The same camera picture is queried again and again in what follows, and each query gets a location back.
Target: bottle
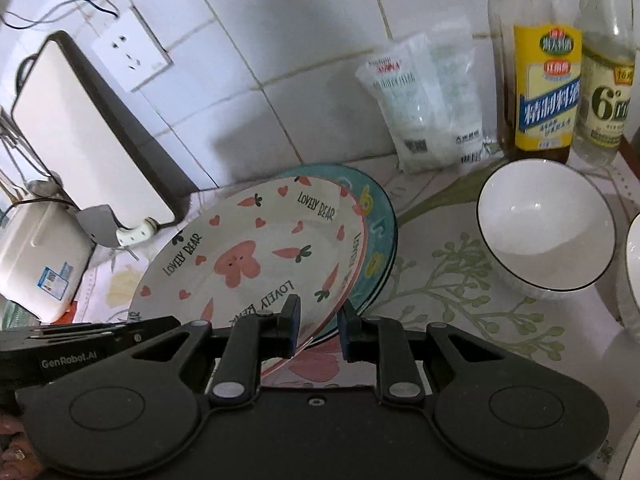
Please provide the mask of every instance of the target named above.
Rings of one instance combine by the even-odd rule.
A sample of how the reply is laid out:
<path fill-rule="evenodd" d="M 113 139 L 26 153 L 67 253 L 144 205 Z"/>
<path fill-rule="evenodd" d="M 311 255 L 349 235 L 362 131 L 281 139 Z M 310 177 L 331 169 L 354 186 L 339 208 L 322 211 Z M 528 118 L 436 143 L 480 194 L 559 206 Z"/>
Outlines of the bottle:
<path fill-rule="evenodd" d="M 636 45 L 631 0 L 580 0 L 582 87 L 574 151 L 585 162 L 613 162 L 625 132 Z"/>
<path fill-rule="evenodd" d="M 566 162 L 580 91 L 577 0 L 489 0 L 498 142 L 511 160 Z"/>

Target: black device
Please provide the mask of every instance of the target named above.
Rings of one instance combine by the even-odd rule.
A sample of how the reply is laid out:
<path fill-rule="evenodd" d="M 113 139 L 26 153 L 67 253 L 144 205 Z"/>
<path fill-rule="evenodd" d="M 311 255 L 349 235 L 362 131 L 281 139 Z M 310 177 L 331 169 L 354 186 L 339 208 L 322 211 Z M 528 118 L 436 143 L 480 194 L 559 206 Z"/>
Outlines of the black device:
<path fill-rule="evenodd" d="M 24 423 L 41 478 L 596 479 L 584 464 L 609 415 L 578 381 L 444 323 L 363 320 L 347 302 L 342 352 L 375 363 L 376 386 L 261 388 L 261 362 L 293 355 L 300 300 L 264 314 L 185 324 L 40 389 Z"/>
<path fill-rule="evenodd" d="M 173 316 L 128 323 L 78 323 L 0 332 L 0 410 L 18 415 L 16 390 L 43 386 L 180 326 Z"/>

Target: teal plate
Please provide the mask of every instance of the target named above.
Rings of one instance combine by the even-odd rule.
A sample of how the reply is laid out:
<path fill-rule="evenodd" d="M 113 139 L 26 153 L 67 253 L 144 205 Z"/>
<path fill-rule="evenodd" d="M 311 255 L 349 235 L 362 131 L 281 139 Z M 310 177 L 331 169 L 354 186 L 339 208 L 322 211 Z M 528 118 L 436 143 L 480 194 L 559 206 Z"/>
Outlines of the teal plate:
<path fill-rule="evenodd" d="M 389 197 L 369 175 L 341 164 L 310 164 L 281 173 L 284 176 L 316 176 L 331 180 L 350 190 L 359 200 L 369 231 L 367 251 L 360 275 L 356 280 L 349 300 L 358 314 L 373 301 L 388 279 L 388 270 L 393 265 L 398 246 L 398 222 Z M 314 342 L 327 339 L 338 329 L 335 317 L 324 327 Z"/>

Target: silver bolt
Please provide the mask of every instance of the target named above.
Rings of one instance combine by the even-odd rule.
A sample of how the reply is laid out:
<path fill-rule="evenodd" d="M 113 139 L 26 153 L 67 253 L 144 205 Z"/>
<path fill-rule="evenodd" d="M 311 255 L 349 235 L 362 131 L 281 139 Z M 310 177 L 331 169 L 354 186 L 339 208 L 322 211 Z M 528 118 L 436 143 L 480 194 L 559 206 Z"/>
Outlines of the silver bolt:
<path fill-rule="evenodd" d="M 308 402 L 310 406 L 324 406 L 326 400 L 322 397 L 311 397 Z"/>
<path fill-rule="evenodd" d="M 399 399 L 409 399 L 420 394 L 420 386 L 414 383 L 393 383 L 389 386 L 389 393 Z"/>
<path fill-rule="evenodd" d="M 234 381 L 218 383 L 213 387 L 213 394 L 221 399 L 235 399 L 244 394 L 244 386 Z"/>

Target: brown liquid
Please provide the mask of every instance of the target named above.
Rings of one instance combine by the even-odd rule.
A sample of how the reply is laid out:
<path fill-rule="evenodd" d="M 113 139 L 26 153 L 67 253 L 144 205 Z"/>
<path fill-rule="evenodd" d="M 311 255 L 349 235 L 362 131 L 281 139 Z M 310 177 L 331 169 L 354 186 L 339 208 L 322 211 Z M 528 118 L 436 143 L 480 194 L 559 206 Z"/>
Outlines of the brown liquid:
<path fill-rule="evenodd" d="M 498 97 L 498 143 L 509 160 L 520 160 L 521 158 L 546 158 L 565 164 L 569 159 L 571 146 L 555 148 L 552 150 L 536 150 L 526 152 L 516 147 L 515 110 L 510 114 L 508 104 L 515 99 L 515 92 L 511 91 L 507 84 L 503 87 L 504 94 Z"/>

